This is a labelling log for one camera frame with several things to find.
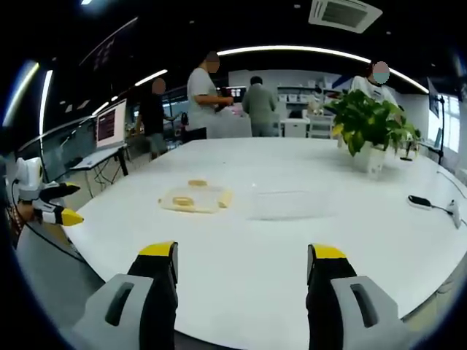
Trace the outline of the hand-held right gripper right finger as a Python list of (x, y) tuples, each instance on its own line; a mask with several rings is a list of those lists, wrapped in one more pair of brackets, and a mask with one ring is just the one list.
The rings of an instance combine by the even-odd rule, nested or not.
[(397, 303), (359, 276), (339, 249), (310, 244), (306, 309), (310, 349), (412, 349)]

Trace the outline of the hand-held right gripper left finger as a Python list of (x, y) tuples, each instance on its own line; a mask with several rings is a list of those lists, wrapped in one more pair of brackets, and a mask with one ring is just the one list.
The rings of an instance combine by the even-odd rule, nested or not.
[(146, 246), (94, 292), (71, 327), (73, 349), (174, 349), (177, 252), (176, 241)]

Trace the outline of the person's left hand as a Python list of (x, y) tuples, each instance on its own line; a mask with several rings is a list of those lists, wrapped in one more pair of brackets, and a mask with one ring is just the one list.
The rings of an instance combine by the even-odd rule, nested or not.
[(19, 202), (15, 207), (15, 212), (16, 220), (22, 224), (36, 219), (34, 207), (29, 203)]

